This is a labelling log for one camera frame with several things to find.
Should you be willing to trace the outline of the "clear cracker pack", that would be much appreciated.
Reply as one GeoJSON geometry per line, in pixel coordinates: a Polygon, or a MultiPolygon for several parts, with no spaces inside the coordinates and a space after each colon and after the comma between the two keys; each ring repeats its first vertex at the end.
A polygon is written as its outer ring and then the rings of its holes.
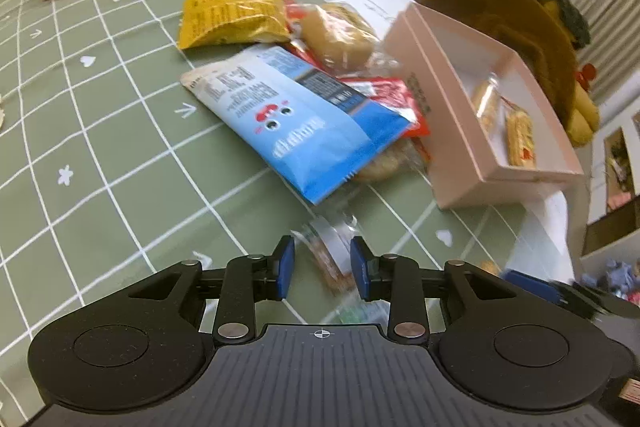
{"type": "Polygon", "coordinates": [[[330,291],[346,294],[355,288],[350,263],[350,243],[359,234],[355,216],[344,212],[318,216],[291,234],[310,251],[330,291]]]}

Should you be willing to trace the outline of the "cookie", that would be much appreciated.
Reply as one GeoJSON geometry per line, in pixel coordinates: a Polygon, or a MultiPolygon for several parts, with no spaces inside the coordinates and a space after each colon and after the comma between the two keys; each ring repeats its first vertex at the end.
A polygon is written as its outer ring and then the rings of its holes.
{"type": "Polygon", "coordinates": [[[418,138],[400,139],[360,169],[352,179],[359,183],[384,181],[406,170],[425,170],[430,162],[431,155],[418,138]]]}

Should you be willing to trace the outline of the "blue white snack bag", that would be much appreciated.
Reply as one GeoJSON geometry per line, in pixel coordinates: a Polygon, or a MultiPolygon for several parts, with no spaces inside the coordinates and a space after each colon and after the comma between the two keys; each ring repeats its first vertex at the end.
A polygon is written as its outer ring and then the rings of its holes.
{"type": "Polygon", "coordinates": [[[404,116],[275,44],[194,68],[180,82],[314,205],[410,127],[404,116]]]}

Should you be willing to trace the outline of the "red snack packet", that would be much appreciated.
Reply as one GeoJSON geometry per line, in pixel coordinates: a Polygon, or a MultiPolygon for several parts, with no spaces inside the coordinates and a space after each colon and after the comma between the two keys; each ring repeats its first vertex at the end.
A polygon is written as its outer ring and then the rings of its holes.
{"type": "Polygon", "coordinates": [[[385,77],[343,78],[342,83],[407,119],[410,124],[404,133],[405,138],[422,138],[430,134],[422,110],[404,80],[385,77]]]}

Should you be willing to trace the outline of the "round bread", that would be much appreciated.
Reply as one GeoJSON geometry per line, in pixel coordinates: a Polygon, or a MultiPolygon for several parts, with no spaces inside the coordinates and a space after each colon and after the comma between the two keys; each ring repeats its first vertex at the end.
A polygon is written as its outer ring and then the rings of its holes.
{"type": "Polygon", "coordinates": [[[299,20],[299,35],[311,55],[337,75],[363,69],[378,47],[373,28],[347,5],[308,6],[299,20]]]}

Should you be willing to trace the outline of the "yellow snack packet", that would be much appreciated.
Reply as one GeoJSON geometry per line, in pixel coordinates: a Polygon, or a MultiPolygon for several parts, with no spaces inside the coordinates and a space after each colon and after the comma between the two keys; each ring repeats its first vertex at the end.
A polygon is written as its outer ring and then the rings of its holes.
{"type": "Polygon", "coordinates": [[[186,0],[178,48],[291,40],[284,0],[186,0]]]}

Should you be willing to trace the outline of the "white shelf unit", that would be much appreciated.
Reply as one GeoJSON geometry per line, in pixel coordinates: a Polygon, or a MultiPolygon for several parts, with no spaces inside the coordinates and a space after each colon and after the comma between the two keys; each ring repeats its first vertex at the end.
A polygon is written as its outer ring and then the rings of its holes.
{"type": "Polygon", "coordinates": [[[580,264],[594,277],[639,259],[639,102],[612,116],[592,141],[590,205],[580,264]]]}

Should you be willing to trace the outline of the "cracker pack in box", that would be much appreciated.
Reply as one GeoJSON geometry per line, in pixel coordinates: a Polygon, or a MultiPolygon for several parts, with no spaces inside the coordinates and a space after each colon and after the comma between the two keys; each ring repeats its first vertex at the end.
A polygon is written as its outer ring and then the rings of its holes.
{"type": "Polygon", "coordinates": [[[506,98],[506,149],[512,167],[535,169],[537,167],[533,121],[526,110],[506,98]]]}

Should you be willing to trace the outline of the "pink cardboard box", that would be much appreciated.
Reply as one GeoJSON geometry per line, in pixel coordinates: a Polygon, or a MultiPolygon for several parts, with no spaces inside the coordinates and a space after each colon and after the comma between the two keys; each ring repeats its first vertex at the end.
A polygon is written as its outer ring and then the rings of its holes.
{"type": "Polygon", "coordinates": [[[518,54],[481,32],[410,3],[383,40],[399,62],[430,133],[424,138],[428,176],[442,208],[545,199],[582,179],[582,166],[559,119],[518,54]],[[499,92],[533,121],[536,164],[514,167],[506,148],[506,114],[486,132],[472,95],[490,76],[499,92]]]}

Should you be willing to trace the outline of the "green grid tablecloth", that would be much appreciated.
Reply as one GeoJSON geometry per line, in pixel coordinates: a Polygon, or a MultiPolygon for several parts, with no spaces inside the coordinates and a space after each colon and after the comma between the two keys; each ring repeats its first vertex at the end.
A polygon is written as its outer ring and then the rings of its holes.
{"type": "MultiPolygon", "coordinates": [[[[1,421],[40,409],[26,352],[173,263],[269,253],[311,205],[181,86],[184,0],[1,0],[1,421]]],[[[344,2],[384,34],[409,0],[344,2]]]]}

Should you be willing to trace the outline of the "brown fuzzy coat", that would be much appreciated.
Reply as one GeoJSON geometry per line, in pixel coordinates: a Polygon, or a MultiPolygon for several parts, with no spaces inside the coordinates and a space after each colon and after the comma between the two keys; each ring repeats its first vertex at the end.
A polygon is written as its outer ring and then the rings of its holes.
{"type": "Polygon", "coordinates": [[[575,109],[576,53],[537,0],[416,0],[515,51],[532,72],[562,126],[575,109]]]}

